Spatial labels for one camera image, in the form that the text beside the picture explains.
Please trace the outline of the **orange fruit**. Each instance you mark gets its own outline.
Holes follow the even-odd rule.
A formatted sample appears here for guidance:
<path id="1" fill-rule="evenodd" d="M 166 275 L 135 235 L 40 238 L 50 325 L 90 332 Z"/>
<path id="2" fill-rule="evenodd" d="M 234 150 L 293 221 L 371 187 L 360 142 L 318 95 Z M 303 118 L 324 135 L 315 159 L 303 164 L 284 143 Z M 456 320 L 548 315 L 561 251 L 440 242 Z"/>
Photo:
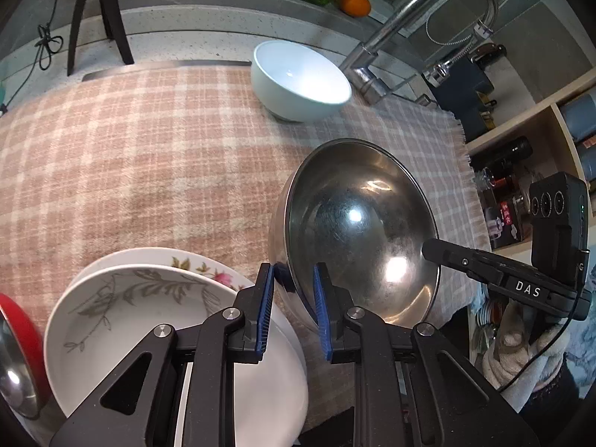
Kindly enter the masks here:
<path id="1" fill-rule="evenodd" d="M 350 17 L 362 18 L 370 14 L 370 0 L 336 0 L 338 9 Z"/>

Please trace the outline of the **red rimmed steel bowl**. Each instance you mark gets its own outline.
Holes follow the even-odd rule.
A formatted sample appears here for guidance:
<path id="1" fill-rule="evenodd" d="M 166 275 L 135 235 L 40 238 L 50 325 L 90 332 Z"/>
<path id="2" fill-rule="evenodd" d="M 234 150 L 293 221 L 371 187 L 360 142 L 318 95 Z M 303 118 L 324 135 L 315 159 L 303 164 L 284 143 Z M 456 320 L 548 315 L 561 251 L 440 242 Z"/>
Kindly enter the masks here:
<path id="1" fill-rule="evenodd" d="M 1 396 L 26 419 L 36 420 L 51 396 L 42 338 L 21 307 L 1 295 Z"/>

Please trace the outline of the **white plate with leaf print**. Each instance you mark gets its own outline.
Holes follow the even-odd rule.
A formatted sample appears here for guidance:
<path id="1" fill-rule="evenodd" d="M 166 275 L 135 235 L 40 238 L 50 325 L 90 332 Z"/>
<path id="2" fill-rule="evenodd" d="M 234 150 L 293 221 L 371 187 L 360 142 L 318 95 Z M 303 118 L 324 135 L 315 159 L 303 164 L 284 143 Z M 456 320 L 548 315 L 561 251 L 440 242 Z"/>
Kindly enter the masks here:
<path id="1" fill-rule="evenodd" d="M 238 292 L 168 266 L 112 266 L 64 293 L 44 336 L 66 415 L 54 446 L 290 446 L 303 361 L 274 320 L 257 364 L 232 359 Z"/>

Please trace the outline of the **large steel bowl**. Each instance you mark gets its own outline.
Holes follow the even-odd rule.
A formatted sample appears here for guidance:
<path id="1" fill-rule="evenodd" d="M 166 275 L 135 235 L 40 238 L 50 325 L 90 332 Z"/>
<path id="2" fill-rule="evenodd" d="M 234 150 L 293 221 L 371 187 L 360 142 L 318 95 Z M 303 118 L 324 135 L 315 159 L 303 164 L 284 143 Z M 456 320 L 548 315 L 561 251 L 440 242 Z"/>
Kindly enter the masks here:
<path id="1" fill-rule="evenodd" d="M 369 141 L 342 138 L 315 148 L 285 183 L 269 229 L 269 259 L 285 308 L 316 331 L 313 269 L 389 324 L 425 320 L 440 268 L 422 255 L 438 235 L 409 170 Z"/>

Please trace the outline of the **pink plaid cloth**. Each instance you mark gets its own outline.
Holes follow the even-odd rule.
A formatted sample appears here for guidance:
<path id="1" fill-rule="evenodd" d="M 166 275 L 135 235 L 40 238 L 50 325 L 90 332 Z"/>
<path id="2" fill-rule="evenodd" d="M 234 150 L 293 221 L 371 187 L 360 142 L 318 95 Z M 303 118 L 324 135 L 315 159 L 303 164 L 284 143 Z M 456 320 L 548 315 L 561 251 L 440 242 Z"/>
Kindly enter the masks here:
<path id="1" fill-rule="evenodd" d="M 440 237 L 489 248 L 460 124 L 390 97 L 289 124 L 246 67 L 127 73 L 48 92 L 1 120 L 1 289 L 38 328 L 87 264 L 120 249 L 193 251 L 253 278 L 289 176 L 321 143 L 386 149 Z"/>

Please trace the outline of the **white ceramic bowl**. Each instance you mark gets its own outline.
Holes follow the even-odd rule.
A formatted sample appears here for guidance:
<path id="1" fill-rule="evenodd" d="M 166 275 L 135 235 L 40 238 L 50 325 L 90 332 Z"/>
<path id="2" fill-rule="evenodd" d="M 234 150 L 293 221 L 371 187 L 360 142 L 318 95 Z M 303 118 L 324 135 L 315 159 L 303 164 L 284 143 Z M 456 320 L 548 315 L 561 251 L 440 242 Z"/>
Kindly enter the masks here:
<path id="1" fill-rule="evenodd" d="M 290 122 L 324 119 L 352 98 L 349 80 L 332 61 L 292 41 L 254 48 L 251 88 L 271 114 Z"/>

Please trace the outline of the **wooden shelf unit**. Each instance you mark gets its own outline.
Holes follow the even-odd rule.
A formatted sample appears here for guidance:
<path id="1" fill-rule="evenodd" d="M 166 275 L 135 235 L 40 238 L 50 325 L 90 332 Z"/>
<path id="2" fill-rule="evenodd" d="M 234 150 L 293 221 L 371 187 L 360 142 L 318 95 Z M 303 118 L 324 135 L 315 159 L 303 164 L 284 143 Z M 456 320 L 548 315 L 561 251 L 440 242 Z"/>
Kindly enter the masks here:
<path id="1" fill-rule="evenodd" d="M 594 87 L 595 71 L 590 70 L 535 106 L 470 141 L 467 144 L 468 154 L 474 156 L 493 151 L 508 141 L 524 136 L 533 154 L 513 168 L 521 190 L 527 190 L 531 181 L 556 172 L 566 172 L 583 180 L 584 170 L 562 106 Z"/>

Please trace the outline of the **white plate with pink flowers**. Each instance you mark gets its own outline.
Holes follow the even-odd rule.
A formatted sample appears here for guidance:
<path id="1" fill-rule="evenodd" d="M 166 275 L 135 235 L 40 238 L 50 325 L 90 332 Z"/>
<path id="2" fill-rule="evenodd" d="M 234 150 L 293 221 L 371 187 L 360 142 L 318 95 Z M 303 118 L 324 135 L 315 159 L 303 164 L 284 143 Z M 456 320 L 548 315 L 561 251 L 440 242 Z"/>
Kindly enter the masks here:
<path id="1" fill-rule="evenodd" d="M 194 252 L 167 247 L 137 247 L 118 250 L 88 264 L 69 283 L 67 292 L 80 280 L 107 267 L 128 263 L 148 263 L 184 269 L 215 280 L 235 292 L 252 286 L 254 282 L 231 267 Z"/>

